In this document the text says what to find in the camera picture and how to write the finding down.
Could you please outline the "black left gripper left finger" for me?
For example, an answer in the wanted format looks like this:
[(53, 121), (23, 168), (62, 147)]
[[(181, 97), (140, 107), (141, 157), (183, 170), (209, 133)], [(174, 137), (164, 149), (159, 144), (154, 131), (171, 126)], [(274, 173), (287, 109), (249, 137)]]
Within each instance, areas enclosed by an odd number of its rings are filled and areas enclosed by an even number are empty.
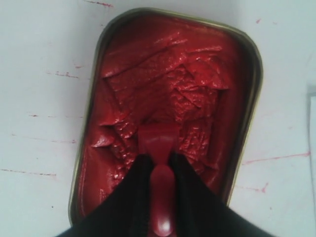
[(149, 178), (153, 162), (138, 155), (115, 190), (61, 237), (146, 237), (149, 229)]

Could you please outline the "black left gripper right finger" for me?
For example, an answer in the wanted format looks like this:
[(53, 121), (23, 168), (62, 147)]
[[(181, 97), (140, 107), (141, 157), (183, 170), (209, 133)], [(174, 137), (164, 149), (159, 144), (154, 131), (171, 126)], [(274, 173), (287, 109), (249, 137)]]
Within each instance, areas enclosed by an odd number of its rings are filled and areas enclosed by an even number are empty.
[(179, 237), (265, 237), (227, 207), (200, 179), (184, 155), (173, 153), (176, 178), (176, 234)]

